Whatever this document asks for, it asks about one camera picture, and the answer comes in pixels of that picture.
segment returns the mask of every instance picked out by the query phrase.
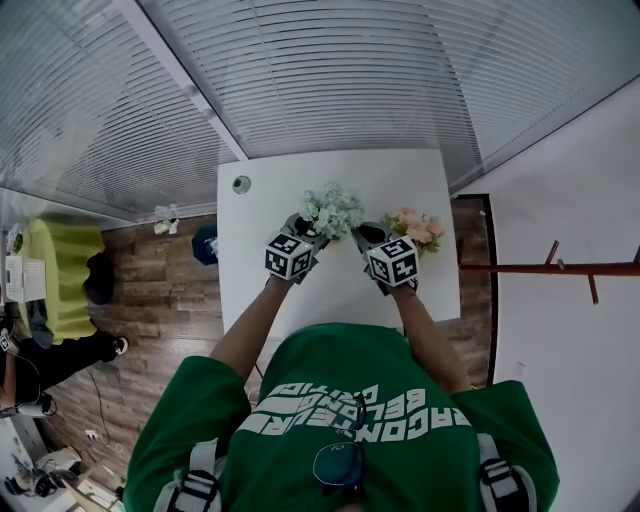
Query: white flower bouquet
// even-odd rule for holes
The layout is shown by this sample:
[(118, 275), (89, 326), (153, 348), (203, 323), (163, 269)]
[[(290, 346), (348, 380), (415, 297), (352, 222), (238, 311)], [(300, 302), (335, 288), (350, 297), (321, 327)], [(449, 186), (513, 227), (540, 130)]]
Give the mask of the white flower bouquet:
[(338, 183), (325, 183), (322, 192), (307, 190), (300, 217), (309, 223), (309, 230), (338, 240), (364, 222), (364, 206)]

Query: window blind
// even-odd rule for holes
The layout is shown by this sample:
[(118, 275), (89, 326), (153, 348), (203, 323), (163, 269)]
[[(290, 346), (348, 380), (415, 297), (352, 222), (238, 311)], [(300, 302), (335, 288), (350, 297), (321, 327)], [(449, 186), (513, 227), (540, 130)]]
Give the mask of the window blind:
[(215, 201), (235, 160), (110, 2), (0, 4), (0, 184), (121, 218)]
[(442, 149), (460, 184), (640, 73), (630, 0), (141, 0), (252, 157)]

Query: sunglasses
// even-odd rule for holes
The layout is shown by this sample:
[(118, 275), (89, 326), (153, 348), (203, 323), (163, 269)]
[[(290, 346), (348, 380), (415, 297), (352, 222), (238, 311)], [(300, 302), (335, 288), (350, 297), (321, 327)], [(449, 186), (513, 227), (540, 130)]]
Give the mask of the sunglasses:
[[(325, 410), (325, 421), (336, 433), (357, 438), (364, 426), (367, 406), (362, 394), (353, 399), (334, 400)], [(357, 491), (362, 484), (364, 449), (358, 441), (345, 441), (322, 448), (313, 461), (313, 474), (328, 496), (338, 489)]]

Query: wooden floor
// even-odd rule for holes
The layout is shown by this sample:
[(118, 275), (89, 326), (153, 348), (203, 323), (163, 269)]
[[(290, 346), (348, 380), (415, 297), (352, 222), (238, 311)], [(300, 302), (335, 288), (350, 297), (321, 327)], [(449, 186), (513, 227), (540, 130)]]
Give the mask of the wooden floor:
[[(465, 261), (488, 262), (482, 201), (453, 202), (456, 236), (465, 239)], [(100, 389), (111, 447), (90, 443), (86, 429), (106, 439), (96, 389), (81, 371), (51, 390), (59, 411), (44, 431), (53, 446), (74, 446), (90, 464), (104, 460), (125, 476), (127, 460), (162, 391), (180, 362), (206, 355), (223, 334), (217, 266), (205, 267), (191, 253), (191, 237), (215, 217), (180, 222), (178, 234), (159, 235), (150, 225), (104, 233), (115, 267), (113, 302), (91, 306), (96, 325), (127, 336), (130, 349), (109, 364), (90, 369)], [(461, 277), (462, 318), (444, 327), (463, 354), (477, 386), (485, 385), (491, 346), (491, 290), (487, 277)], [(264, 371), (277, 343), (269, 343), (259, 360)], [(259, 385), (254, 372), (248, 388)]]

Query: backpack strap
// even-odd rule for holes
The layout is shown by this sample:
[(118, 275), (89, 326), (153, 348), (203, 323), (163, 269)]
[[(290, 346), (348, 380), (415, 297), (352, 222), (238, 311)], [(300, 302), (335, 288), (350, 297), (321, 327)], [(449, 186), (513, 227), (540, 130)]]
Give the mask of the backpack strap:
[(520, 466), (511, 466), (498, 454), (489, 434), (478, 434), (480, 495), (487, 512), (536, 512), (533, 480)]
[(198, 443), (189, 457), (189, 471), (162, 488), (154, 512), (220, 512), (218, 478), (226, 457), (216, 460), (218, 439)]

